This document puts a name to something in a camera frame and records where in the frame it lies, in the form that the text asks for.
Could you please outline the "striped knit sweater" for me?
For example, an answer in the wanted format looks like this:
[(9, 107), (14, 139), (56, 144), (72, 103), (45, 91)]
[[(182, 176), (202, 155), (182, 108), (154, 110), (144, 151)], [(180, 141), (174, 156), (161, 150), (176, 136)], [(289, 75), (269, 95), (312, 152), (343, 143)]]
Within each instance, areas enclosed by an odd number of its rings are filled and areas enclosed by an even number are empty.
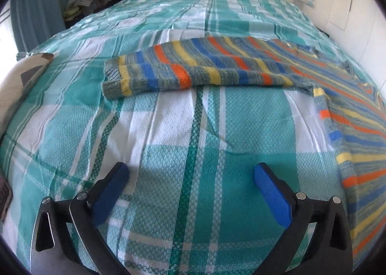
[(105, 62), (103, 95), (131, 97), (196, 86), (273, 86), (308, 91), (336, 152), (347, 195), (353, 255), (385, 230), (385, 101), (350, 63), (315, 47), (255, 37), (171, 41)]

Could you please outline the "patterned cream pillow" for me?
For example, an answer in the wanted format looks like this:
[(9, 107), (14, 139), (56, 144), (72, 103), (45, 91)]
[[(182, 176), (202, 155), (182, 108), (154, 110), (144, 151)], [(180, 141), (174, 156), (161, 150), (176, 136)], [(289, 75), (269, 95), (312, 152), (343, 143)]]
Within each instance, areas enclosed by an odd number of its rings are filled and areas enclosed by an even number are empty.
[(1, 137), (14, 113), (53, 59), (51, 53), (25, 57), (5, 77), (1, 83)]

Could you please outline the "blue curtain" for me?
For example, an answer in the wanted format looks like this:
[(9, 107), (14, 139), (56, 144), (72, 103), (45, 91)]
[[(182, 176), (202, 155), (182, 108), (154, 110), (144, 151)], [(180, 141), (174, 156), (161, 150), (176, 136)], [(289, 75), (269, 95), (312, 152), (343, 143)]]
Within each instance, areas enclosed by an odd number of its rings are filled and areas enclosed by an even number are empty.
[(10, 18), (19, 52), (31, 52), (66, 29), (63, 12), (69, 0), (10, 0)]

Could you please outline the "teal plaid bedspread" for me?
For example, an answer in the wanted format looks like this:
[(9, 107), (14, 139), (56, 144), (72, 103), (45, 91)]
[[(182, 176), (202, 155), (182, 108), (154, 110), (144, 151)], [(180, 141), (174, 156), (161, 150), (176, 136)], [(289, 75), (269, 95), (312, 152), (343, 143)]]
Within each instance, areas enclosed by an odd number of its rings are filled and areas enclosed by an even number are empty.
[(283, 232), (253, 182), (261, 161), (311, 198), (338, 196), (349, 220), (336, 152), (308, 91), (208, 85), (103, 95), (111, 58), (171, 41), (249, 36), (315, 47), (376, 88), (286, 0), (126, 0), (28, 52), (54, 59), (1, 137), (13, 191), (1, 235), (17, 258), (29, 266), (43, 197), (73, 198), (119, 161), (130, 181), (101, 232), (133, 274), (252, 272)]

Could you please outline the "black smartphone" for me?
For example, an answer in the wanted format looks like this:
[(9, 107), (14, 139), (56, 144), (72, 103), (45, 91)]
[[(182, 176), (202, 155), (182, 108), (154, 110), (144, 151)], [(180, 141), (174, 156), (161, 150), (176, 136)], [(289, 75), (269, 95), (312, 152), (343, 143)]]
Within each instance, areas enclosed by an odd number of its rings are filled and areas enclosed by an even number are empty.
[(0, 219), (4, 221), (9, 204), (13, 198), (13, 192), (3, 172), (0, 174)]

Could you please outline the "white wardrobe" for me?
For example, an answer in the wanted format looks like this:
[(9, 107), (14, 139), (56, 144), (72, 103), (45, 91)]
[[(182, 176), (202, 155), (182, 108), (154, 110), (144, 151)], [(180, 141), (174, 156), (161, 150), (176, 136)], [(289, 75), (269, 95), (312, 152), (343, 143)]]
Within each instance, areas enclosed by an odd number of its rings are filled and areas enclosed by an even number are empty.
[(385, 88), (385, 16), (374, 0), (332, 0), (326, 31)]

